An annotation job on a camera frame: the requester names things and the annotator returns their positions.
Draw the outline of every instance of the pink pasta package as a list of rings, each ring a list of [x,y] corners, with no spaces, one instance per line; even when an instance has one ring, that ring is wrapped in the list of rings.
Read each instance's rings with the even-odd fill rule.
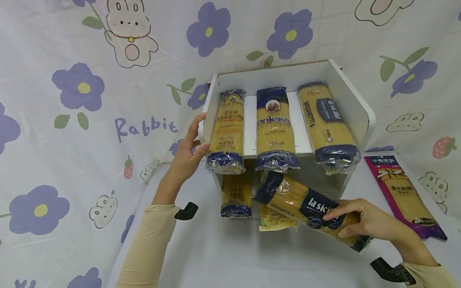
[[[410,227],[421,239],[446,241],[447,236],[424,205],[394,156],[367,156],[370,167],[394,216]]]

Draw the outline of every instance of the la sicilia spaghetti package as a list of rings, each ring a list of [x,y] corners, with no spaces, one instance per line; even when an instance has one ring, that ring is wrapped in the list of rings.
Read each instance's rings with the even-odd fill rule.
[[[447,240],[394,156],[367,156],[365,160],[397,219],[421,239]]]
[[[365,235],[339,238],[338,233],[344,227],[360,222],[360,214],[351,212],[328,221],[323,220],[322,217],[339,204],[302,185],[287,174],[266,172],[254,199],[291,219],[305,223],[312,229],[335,237],[355,251],[360,252],[372,239]]]
[[[238,175],[243,165],[243,98],[245,91],[221,94],[221,103],[211,137],[206,169],[218,174]]]
[[[361,155],[325,83],[300,86],[298,98],[317,163],[327,175],[350,170]]]
[[[252,218],[251,187],[250,171],[240,175],[224,175],[221,216]]]
[[[256,170],[299,169],[285,87],[256,93]]]

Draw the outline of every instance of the strawberry print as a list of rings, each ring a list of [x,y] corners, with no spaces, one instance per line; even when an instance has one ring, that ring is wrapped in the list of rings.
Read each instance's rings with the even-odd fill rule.
[[[133,176],[133,161],[130,159],[128,155],[128,159],[125,161],[125,173],[124,176],[126,179],[131,179]]]
[[[432,155],[436,159],[447,157],[452,150],[456,150],[455,139],[450,137],[442,137],[437,140],[432,149]]]

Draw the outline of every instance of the beige sleeve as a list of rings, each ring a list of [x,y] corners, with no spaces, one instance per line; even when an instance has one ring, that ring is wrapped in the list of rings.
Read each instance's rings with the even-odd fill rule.
[[[141,224],[126,255],[116,288],[157,288],[179,208],[151,205],[142,215]]]
[[[410,285],[410,288],[459,288],[458,283],[442,266],[429,267],[408,262],[402,262],[408,272],[416,280],[415,285]]]

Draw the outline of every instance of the clear plastic packaging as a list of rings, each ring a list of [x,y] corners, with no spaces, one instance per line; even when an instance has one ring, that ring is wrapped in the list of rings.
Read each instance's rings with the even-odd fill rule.
[[[365,161],[397,219],[421,239],[448,239],[394,156],[365,157]]]
[[[297,229],[297,221],[286,217],[285,215],[272,210],[266,205],[261,206],[261,221],[259,231],[279,231],[294,227]]]
[[[344,227],[360,222],[360,214],[351,212],[328,221],[323,220],[323,216],[339,204],[302,185],[287,174],[273,171],[264,173],[254,199],[291,219],[305,223],[312,229],[335,237],[355,251],[360,252],[372,239],[365,235],[339,238],[338,233]]]
[[[327,175],[351,170],[361,154],[325,83],[300,86],[298,99],[316,162],[325,168]]]
[[[211,137],[206,169],[217,174],[239,175],[243,164],[243,102],[245,91],[228,90],[221,103]]]
[[[256,93],[256,170],[299,169],[285,90],[274,87]]]
[[[240,175],[224,175],[221,216],[252,218],[251,188],[250,171]]]

